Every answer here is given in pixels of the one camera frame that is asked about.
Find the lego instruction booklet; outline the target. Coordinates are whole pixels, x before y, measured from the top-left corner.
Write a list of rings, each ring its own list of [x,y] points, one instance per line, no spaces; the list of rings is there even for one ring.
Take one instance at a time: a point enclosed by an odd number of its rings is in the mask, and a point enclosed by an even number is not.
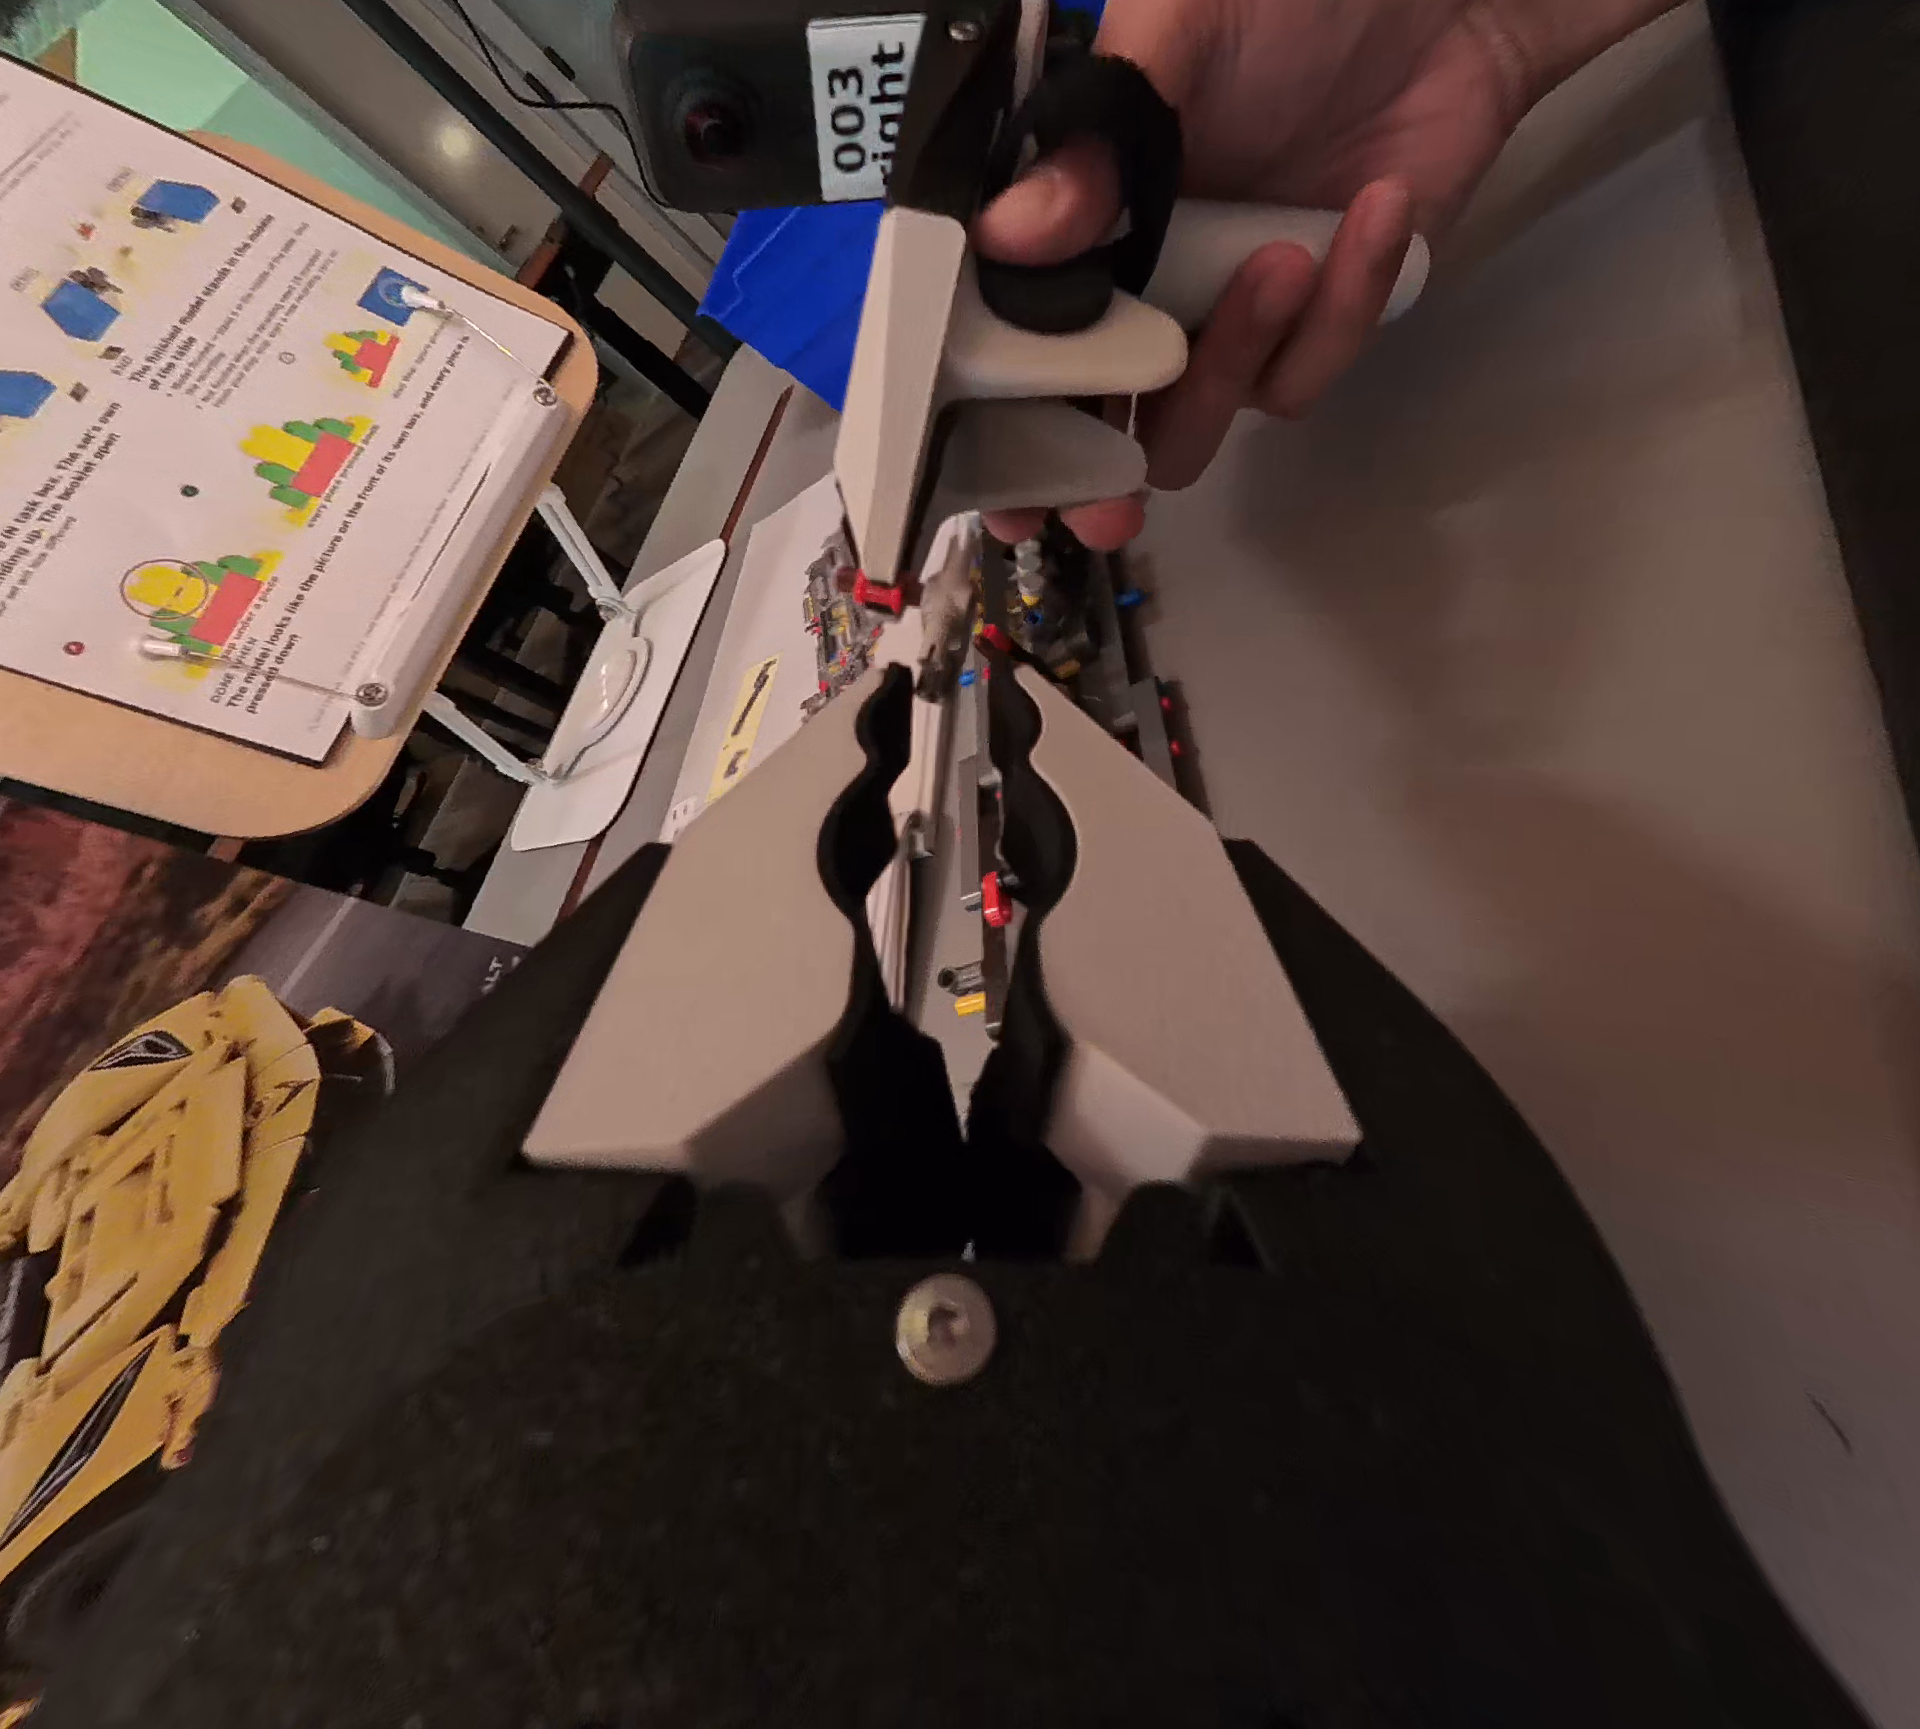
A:
[[[852,593],[831,477],[752,528],[660,827],[670,845],[873,667],[884,620]]]

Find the lego set box yellow car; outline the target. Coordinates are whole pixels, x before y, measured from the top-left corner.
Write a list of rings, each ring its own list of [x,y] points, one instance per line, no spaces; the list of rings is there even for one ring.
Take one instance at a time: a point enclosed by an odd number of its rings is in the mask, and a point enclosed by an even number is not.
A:
[[[192,1461],[333,1135],[522,956],[5,797],[9,1681],[53,1669]]]

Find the wooden document board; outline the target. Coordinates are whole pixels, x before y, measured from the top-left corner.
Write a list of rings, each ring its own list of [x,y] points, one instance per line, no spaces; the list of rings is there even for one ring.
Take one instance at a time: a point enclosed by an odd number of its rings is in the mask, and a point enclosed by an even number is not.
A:
[[[502,272],[492,254],[470,256],[244,140],[205,131],[188,133],[188,139],[367,228],[377,243],[413,256],[421,274],[461,280],[470,297],[490,295],[560,325],[568,335],[553,366],[550,394],[522,401],[522,409],[540,420],[517,420],[509,453],[455,532],[452,555],[431,577],[434,588],[403,616],[407,646],[384,677],[388,700],[378,709],[350,705],[350,726],[325,763],[277,756],[146,711],[5,673],[6,779],[194,832],[279,838],[318,830],[359,808],[395,765],[408,734],[437,711],[433,698],[468,626],[537,516],[540,499],[554,489],[556,470],[595,394],[595,363],[585,327]]]

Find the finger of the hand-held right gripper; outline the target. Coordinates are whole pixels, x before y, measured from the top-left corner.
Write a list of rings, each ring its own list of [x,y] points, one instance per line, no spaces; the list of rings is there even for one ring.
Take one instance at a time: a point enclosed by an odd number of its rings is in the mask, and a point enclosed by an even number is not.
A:
[[[967,256],[967,230],[948,217],[890,206],[878,221],[832,449],[852,555],[870,579],[898,579],[910,555]]]

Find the person's right hand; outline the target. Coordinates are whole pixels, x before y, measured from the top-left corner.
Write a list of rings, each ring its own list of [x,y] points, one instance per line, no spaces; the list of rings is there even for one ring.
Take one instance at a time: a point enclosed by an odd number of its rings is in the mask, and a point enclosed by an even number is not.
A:
[[[1146,485],[1183,491],[1243,413],[1307,416],[1372,345],[1413,239],[1510,137],[1518,78],[1476,0],[1109,0],[1096,48],[1179,113],[1183,194],[1341,214],[1321,260],[1243,263],[1184,375],[1141,401]]]

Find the white folding stand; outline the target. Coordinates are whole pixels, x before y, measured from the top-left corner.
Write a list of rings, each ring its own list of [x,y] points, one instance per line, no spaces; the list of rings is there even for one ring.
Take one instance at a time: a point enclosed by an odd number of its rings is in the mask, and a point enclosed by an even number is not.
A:
[[[652,574],[616,582],[560,489],[532,487],[571,420],[575,413],[540,377],[501,413],[483,439],[485,477],[410,596],[382,616],[346,690],[360,739],[395,739],[426,716],[517,783],[522,800],[506,836],[513,852],[587,845],[613,827],[652,750],[729,555],[726,542],[713,539]],[[554,732],[534,760],[514,756],[440,686],[473,605],[517,539],[525,502],[587,585],[598,622],[585,670],[565,693]]]

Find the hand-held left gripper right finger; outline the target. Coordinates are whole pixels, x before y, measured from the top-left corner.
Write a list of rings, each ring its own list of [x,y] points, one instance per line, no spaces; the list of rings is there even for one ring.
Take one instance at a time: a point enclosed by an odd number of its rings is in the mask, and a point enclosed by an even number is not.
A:
[[[988,685],[1018,932],[969,1108],[973,1249],[1087,1260],[1149,1187],[1363,1140],[1221,832],[1059,686]]]

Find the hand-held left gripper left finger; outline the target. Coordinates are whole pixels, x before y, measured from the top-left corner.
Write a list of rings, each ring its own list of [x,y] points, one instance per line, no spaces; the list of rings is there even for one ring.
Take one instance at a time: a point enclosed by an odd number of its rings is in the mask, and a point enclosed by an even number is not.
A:
[[[846,1257],[964,1249],[948,1066],[869,924],[912,711],[908,669],[869,673],[664,850],[530,1163],[759,1189]]]

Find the lego car chassis model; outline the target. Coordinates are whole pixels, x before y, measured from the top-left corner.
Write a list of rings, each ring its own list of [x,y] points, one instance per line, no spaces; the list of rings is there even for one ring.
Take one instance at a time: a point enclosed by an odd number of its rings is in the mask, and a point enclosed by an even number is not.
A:
[[[1146,579],[1141,558],[1092,552],[1061,522],[1009,547],[976,516],[939,530],[922,582],[901,587],[901,613],[856,580],[845,528],[809,568],[821,680],[804,714],[867,667],[916,670],[908,766],[889,794],[896,849],[869,916],[893,1004],[943,1042],[961,1089],[999,1040],[1022,919],[993,756],[995,664],[1038,660],[1074,707],[1183,791],[1186,709],[1149,663]]]

